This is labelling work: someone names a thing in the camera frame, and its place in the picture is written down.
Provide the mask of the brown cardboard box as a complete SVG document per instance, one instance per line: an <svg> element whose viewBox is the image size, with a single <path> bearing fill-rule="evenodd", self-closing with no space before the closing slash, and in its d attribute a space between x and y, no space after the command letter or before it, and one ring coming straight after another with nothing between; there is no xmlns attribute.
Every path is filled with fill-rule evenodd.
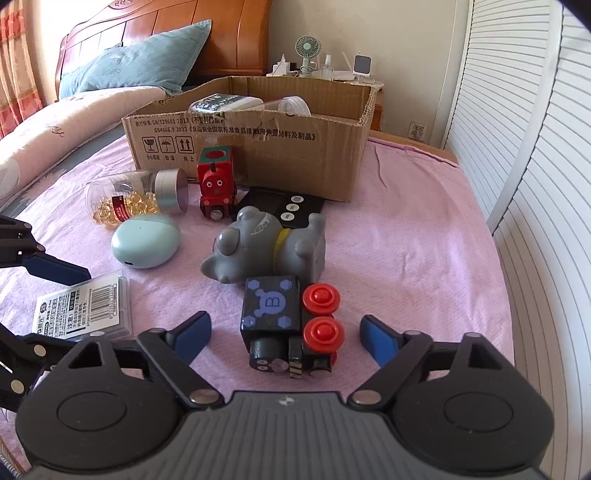
<svg viewBox="0 0 591 480"><path fill-rule="evenodd" d="M191 113L211 94L272 102L304 99L309 115L273 110ZM348 202L370 133L376 91L370 85L295 77L231 76L154 101L123 118L139 170L183 169L197 179L205 147L235 148L235 181Z"/></svg>

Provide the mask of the black toy train red wheels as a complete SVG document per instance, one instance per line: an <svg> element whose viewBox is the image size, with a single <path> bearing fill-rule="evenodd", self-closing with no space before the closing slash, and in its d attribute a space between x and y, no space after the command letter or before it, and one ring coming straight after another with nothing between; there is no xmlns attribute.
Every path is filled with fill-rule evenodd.
<svg viewBox="0 0 591 480"><path fill-rule="evenodd" d="M325 378L345 342L335 319L341 295L327 283L301 284L294 276L253 277L245 282L240 334L249 366L259 372Z"/></svg>

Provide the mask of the wall power outlet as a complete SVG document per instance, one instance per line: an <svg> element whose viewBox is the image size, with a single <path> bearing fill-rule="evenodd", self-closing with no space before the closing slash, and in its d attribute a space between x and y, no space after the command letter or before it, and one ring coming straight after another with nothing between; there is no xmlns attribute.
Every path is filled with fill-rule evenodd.
<svg viewBox="0 0 591 480"><path fill-rule="evenodd" d="M427 132L428 127L425 124L412 121L409 125L408 138L416 142L425 143Z"/></svg>

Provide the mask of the small clear spray bottle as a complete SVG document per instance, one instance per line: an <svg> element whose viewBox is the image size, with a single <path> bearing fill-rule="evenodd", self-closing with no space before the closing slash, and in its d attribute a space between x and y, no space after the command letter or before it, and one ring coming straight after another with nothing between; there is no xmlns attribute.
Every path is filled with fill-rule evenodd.
<svg viewBox="0 0 591 480"><path fill-rule="evenodd" d="M332 55L327 54L325 55L324 64L322 64L322 79L334 81L335 80L335 70L332 68Z"/></svg>

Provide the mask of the clear case with barcode label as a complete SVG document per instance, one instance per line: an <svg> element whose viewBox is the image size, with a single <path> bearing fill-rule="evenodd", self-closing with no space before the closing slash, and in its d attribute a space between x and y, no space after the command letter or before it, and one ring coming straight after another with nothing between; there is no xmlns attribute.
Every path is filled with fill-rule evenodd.
<svg viewBox="0 0 591 480"><path fill-rule="evenodd" d="M69 341L129 337L133 327L129 283L124 273L102 275L39 296L32 332Z"/></svg>

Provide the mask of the white square clock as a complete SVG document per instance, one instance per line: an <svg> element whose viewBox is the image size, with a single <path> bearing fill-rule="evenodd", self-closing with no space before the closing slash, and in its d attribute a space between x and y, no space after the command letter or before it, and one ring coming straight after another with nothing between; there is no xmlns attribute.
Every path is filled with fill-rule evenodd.
<svg viewBox="0 0 591 480"><path fill-rule="evenodd" d="M358 83L372 82L372 58L356 54L353 60L353 77Z"/></svg>

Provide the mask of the clear plastic jar in box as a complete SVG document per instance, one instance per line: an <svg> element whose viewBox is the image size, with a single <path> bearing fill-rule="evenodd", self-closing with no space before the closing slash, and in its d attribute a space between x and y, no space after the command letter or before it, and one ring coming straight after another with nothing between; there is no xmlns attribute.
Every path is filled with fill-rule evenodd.
<svg viewBox="0 0 591 480"><path fill-rule="evenodd" d="M287 115L311 116L308 103L300 96L287 96L279 100L269 101L263 104L266 111L286 113Z"/></svg>

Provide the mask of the red wooden toy train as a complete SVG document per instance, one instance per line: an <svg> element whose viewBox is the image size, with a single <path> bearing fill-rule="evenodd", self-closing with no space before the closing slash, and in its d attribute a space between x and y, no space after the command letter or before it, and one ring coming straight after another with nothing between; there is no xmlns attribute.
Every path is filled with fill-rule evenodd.
<svg viewBox="0 0 591 480"><path fill-rule="evenodd" d="M236 189L231 146L207 147L197 163L199 207L205 218L219 221L235 213Z"/></svg>

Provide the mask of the black digital timer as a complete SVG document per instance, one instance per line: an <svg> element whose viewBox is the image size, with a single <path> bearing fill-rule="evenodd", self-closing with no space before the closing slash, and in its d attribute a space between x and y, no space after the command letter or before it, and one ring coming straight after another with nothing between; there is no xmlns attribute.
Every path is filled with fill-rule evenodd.
<svg viewBox="0 0 591 480"><path fill-rule="evenodd" d="M284 228L305 228L311 213L321 213L325 199L308 194L271 189L266 187L250 187L249 191L238 201L233 221L238 211L246 206L253 206L260 211L273 214L280 220Z"/></svg>

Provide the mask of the light blue earbud case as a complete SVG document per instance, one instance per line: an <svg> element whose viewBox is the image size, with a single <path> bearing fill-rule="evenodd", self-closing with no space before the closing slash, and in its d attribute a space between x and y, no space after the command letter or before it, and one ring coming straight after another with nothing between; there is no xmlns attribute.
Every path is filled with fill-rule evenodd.
<svg viewBox="0 0 591 480"><path fill-rule="evenodd" d="M160 214L131 217L111 237L110 250L121 264L151 269L170 260L180 244L180 230L174 219Z"/></svg>

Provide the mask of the blue pillow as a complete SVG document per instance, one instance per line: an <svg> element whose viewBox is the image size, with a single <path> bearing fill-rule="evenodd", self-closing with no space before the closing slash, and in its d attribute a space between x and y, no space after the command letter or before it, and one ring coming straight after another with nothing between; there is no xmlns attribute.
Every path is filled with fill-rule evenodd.
<svg viewBox="0 0 591 480"><path fill-rule="evenodd" d="M59 99L111 88L151 86L177 94L211 34L211 19L152 35L129 46L106 49L64 74Z"/></svg>

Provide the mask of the grey rubber dog toy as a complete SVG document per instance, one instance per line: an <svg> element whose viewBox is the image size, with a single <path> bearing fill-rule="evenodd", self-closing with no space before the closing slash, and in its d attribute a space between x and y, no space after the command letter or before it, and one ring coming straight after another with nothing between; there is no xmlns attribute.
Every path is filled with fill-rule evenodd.
<svg viewBox="0 0 591 480"><path fill-rule="evenodd" d="M201 262L204 276L222 284L243 283L259 276L296 276L315 283L325 269L325 223L311 213L305 228L284 228L280 220L247 206L235 222L215 237L212 253Z"/></svg>

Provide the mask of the wooden nightstand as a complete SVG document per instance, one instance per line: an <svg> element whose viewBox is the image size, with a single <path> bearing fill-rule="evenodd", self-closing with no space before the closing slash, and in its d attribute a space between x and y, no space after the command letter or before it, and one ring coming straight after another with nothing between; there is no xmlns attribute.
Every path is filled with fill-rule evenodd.
<svg viewBox="0 0 591 480"><path fill-rule="evenodd" d="M383 115L383 88L370 84L346 83L300 77L265 77L260 95L264 101L300 96L308 103L311 116L366 121L380 129Z"/></svg>

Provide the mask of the white power strip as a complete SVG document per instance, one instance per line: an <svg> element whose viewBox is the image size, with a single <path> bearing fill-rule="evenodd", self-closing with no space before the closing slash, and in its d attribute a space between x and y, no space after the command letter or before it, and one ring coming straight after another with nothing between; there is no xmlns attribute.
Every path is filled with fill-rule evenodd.
<svg viewBox="0 0 591 480"><path fill-rule="evenodd" d="M267 77L286 77L286 76L297 76L298 69L297 63L287 61L283 55L280 57L280 61L273 64L270 72L266 74Z"/></svg>

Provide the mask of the wooden headboard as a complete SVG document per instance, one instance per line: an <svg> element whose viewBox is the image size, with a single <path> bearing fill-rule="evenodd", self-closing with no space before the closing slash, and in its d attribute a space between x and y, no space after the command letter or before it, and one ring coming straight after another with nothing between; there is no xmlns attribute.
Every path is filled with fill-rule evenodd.
<svg viewBox="0 0 591 480"><path fill-rule="evenodd" d="M154 36L157 57L177 61L187 86L262 76L269 66L270 1L111 1L61 40L55 90L112 47Z"/></svg>

